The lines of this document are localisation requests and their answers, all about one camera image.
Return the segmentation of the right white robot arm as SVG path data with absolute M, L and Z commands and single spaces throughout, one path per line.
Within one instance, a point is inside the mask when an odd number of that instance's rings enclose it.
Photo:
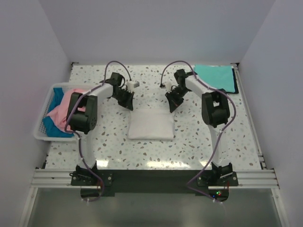
M 177 86 L 165 86 L 169 111 L 174 112 L 184 102 L 184 96 L 188 92 L 194 92 L 201 98 L 201 115 L 210 131 L 213 154 L 210 158 L 212 167 L 210 173 L 201 174 L 199 177 L 221 186 L 233 173 L 225 132 L 231 115 L 226 92 L 224 89 L 210 88 L 210 92 L 204 93 L 202 82 L 195 78 L 193 72 L 185 72 L 184 69 L 177 70 L 174 73 L 174 78 Z

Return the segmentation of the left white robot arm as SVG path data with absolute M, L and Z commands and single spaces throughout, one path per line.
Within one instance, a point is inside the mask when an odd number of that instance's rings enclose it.
M 114 98 L 121 107 L 130 111 L 134 109 L 134 92 L 123 88 L 125 82 L 124 76 L 114 72 L 100 85 L 82 93 L 73 92 L 71 94 L 64 130 L 78 137 L 79 163 L 77 168 L 86 169 L 81 175 L 81 179 L 86 185 L 94 185 L 98 181 L 97 172 L 91 170 L 97 163 L 92 148 L 92 131 L 98 123 L 98 107 L 103 100 Z

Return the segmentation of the white t shirt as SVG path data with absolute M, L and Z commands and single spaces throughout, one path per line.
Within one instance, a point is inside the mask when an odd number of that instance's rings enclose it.
M 136 109 L 130 112 L 128 139 L 173 140 L 175 114 L 167 109 Z

